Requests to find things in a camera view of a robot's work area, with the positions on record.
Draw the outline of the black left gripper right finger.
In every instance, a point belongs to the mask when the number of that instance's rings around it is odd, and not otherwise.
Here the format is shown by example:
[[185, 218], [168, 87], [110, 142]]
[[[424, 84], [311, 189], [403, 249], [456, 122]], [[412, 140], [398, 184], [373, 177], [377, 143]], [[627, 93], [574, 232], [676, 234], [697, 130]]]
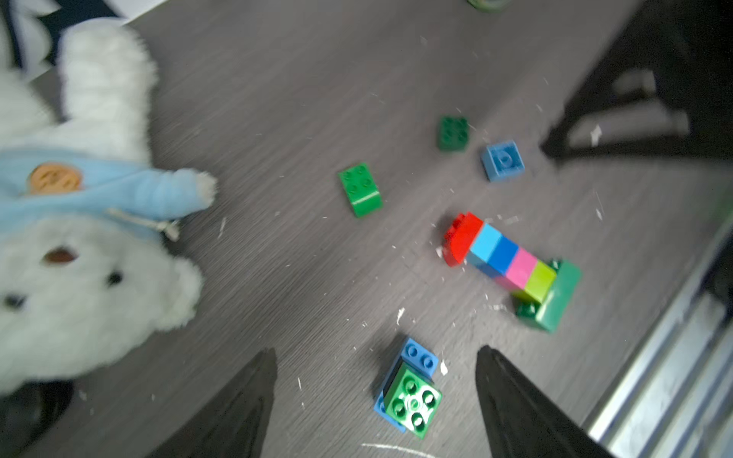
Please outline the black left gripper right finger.
[[499, 350], [477, 353], [475, 385], [494, 457], [609, 457]]

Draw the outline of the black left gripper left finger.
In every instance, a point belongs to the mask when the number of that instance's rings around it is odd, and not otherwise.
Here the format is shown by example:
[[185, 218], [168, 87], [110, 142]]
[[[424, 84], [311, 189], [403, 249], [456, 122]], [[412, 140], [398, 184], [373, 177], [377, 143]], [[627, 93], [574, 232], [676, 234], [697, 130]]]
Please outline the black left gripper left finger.
[[259, 457], [275, 401], [273, 348], [259, 352], [152, 457]]

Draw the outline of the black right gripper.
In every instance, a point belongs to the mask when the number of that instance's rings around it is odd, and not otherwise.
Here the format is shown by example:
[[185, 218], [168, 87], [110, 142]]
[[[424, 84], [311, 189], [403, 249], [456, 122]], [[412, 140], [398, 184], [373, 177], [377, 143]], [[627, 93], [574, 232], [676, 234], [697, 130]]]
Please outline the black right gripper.
[[[584, 116], [653, 97], [686, 116], [688, 133], [571, 146], [568, 135]], [[600, 156], [731, 162], [731, 2], [643, 2], [540, 148], [556, 163]]]

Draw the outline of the small green lego brick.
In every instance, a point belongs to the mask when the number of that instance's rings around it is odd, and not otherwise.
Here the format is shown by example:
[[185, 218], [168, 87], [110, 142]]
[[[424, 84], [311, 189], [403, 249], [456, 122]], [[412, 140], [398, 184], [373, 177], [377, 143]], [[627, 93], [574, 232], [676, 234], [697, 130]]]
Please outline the small green lego brick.
[[384, 395], [389, 418], [420, 439], [424, 439], [434, 419], [443, 393], [408, 363], [400, 363]]

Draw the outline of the green long lego plate brick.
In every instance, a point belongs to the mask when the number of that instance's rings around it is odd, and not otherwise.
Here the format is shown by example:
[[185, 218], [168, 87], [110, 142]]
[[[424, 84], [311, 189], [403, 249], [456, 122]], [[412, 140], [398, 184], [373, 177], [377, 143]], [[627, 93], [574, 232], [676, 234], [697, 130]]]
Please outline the green long lego plate brick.
[[559, 327], [582, 278], [581, 270], [570, 261], [551, 260], [551, 267], [557, 276], [544, 299], [540, 303], [521, 302], [515, 311], [521, 322], [547, 333], [554, 333]]

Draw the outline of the long blue lego brick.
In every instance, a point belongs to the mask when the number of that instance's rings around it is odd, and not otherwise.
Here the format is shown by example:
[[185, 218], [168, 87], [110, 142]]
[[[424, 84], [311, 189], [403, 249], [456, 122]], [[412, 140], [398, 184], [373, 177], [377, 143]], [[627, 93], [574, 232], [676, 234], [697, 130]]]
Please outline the long blue lego brick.
[[433, 353], [425, 349], [425, 347], [419, 345], [419, 343], [414, 341], [412, 338], [408, 338], [404, 342], [404, 345], [402, 345], [399, 355], [395, 357], [389, 367], [389, 371], [387, 372], [383, 383], [381, 383], [381, 387], [377, 392], [374, 411], [395, 427], [395, 429], [398, 429], [401, 433], [405, 433], [407, 431], [406, 427], [387, 414], [384, 403], [385, 395], [391, 387], [393, 377], [396, 375], [397, 369], [402, 363], [407, 363], [411, 368], [415, 369], [420, 376], [431, 382], [433, 380], [431, 377], [433, 377], [437, 366], [439, 366], [439, 360]]

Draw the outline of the lime green lego brick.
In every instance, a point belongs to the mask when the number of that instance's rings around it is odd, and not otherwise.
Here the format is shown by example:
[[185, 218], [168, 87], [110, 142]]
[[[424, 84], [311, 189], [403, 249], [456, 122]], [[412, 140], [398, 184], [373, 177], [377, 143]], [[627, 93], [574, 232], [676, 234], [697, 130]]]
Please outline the lime green lego brick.
[[547, 263], [538, 261], [527, 284], [511, 293], [525, 303], [542, 303], [557, 278], [557, 271]]

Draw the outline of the magenta lego brick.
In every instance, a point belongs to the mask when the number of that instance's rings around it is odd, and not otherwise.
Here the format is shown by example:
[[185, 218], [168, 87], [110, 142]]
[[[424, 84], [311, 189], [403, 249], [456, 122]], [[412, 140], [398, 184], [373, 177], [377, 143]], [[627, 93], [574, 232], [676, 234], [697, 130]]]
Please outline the magenta lego brick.
[[507, 271], [494, 280], [508, 291], [523, 290], [537, 264], [538, 259], [533, 254], [519, 248]]

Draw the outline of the cyan lego brick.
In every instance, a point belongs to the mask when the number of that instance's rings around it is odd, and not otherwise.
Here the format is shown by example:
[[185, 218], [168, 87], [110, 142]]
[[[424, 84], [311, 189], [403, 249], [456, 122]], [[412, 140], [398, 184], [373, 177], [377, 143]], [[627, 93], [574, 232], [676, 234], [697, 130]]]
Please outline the cyan lego brick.
[[502, 234], [488, 223], [483, 223], [467, 253], [467, 263], [474, 267], [488, 264], [494, 250], [502, 241]]

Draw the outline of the light green tall lego brick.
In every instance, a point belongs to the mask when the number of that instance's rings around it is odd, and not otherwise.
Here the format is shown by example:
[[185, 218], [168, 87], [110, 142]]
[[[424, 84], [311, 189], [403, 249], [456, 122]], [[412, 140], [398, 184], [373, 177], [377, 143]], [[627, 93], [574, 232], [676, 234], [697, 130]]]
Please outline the light green tall lego brick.
[[361, 219], [383, 208], [382, 195], [368, 164], [362, 162], [338, 174], [355, 216]]

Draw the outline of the red lego brick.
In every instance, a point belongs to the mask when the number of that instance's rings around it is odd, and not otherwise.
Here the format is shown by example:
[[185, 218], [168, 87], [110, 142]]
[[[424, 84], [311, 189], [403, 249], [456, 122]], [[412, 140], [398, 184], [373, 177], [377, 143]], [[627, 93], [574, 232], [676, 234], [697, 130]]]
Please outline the red lego brick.
[[465, 261], [467, 254], [480, 233], [484, 221], [473, 213], [459, 214], [444, 235], [442, 257], [450, 267]]

